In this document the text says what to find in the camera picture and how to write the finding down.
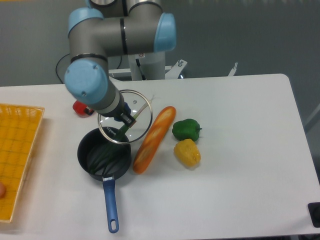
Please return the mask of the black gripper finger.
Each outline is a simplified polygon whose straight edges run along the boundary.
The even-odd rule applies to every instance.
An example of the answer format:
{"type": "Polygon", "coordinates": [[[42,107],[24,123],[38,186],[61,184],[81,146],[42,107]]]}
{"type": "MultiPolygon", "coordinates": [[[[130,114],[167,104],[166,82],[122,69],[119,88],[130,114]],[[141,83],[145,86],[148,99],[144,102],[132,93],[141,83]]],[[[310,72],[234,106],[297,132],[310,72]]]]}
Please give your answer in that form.
{"type": "Polygon", "coordinates": [[[123,112],[119,118],[128,127],[131,127],[135,124],[135,118],[130,114],[123,112]]]}

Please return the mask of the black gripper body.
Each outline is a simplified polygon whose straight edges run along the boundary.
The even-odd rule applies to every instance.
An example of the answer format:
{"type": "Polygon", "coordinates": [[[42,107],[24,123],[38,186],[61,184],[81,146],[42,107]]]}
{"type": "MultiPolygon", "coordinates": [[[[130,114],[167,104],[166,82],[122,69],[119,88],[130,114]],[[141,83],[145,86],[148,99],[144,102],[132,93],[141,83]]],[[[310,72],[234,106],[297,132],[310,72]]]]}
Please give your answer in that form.
{"type": "Polygon", "coordinates": [[[123,97],[119,99],[114,99],[111,105],[103,109],[99,109],[98,113],[104,117],[112,117],[121,121],[120,116],[126,113],[128,110],[127,103],[124,101],[123,97]]]}

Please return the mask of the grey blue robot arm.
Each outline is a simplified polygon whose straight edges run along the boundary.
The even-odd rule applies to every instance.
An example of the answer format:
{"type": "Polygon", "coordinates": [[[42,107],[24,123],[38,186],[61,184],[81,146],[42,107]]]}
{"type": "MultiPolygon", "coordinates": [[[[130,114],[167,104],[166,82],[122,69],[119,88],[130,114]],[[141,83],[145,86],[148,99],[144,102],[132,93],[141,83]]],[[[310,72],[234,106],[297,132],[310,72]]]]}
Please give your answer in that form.
{"type": "Polygon", "coordinates": [[[67,90],[100,115],[132,126],[135,120],[109,79],[108,59],[173,50],[176,21],[159,0],[89,0],[69,15],[68,40],[67,90]]]}

